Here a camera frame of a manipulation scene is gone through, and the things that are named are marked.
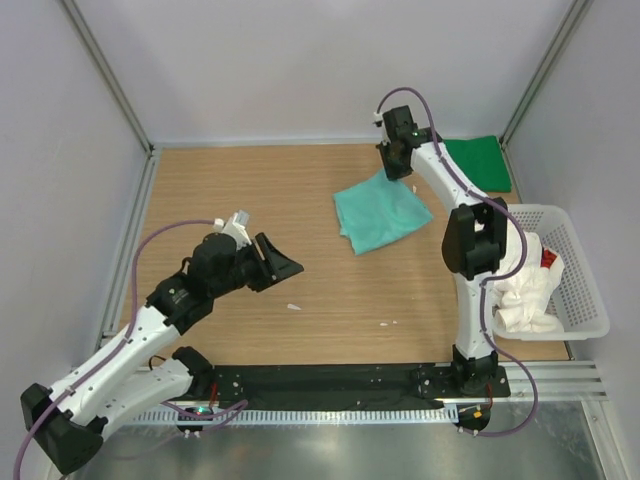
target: white strip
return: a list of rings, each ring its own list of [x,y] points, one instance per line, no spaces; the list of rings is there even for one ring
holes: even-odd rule
[[[215,425],[226,417],[215,421],[178,422],[179,414],[167,407],[156,407],[135,419],[128,425]],[[393,412],[289,412],[245,410],[231,422],[235,426],[313,426],[313,425],[398,425],[414,423],[456,423],[458,412],[455,405],[447,405],[439,410],[406,410]]]

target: table surface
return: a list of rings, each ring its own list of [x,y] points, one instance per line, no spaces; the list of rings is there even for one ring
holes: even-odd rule
[[[427,226],[358,257],[339,235],[332,194],[380,168],[373,145],[165,150],[143,236],[172,222],[226,219],[243,209],[251,214],[249,234],[265,232],[305,272],[259,294],[243,289],[217,300],[209,317],[163,353],[190,345],[220,365],[450,361],[458,313],[440,253],[448,214],[423,179],[404,180],[433,213]],[[502,195],[517,201],[515,193]],[[182,227],[145,248],[140,305],[209,231]],[[130,317],[128,294],[121,324]],[[562,342],[498,344],[522,360],[567,359]]]

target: black wire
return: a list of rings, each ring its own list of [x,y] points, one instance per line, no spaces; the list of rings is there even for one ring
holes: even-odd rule
[[[160,360],[162,360],[163,362],[166,362],[167,359],[164,357],[161,357],[160,355],[154,355],[151,358],[149,358],[149,363],[147,365],[149,365],[149,370],[153,370],[153,365],[151,365],[151,360],[153,360],[154,358],[159,358]]]

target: teal cloth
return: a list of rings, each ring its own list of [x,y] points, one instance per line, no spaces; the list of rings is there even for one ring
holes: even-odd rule
[[[384,170],[333,199],[340,235],[351,240],[356,255],[400,240],[433,218],[422,200],[403,182],[387,180]]]

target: green mat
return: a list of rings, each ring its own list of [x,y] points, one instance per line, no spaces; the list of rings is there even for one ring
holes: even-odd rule
[[[451,158],[480,190],[511,191],[511,178],[496,137],[445,140],[444,144]]]

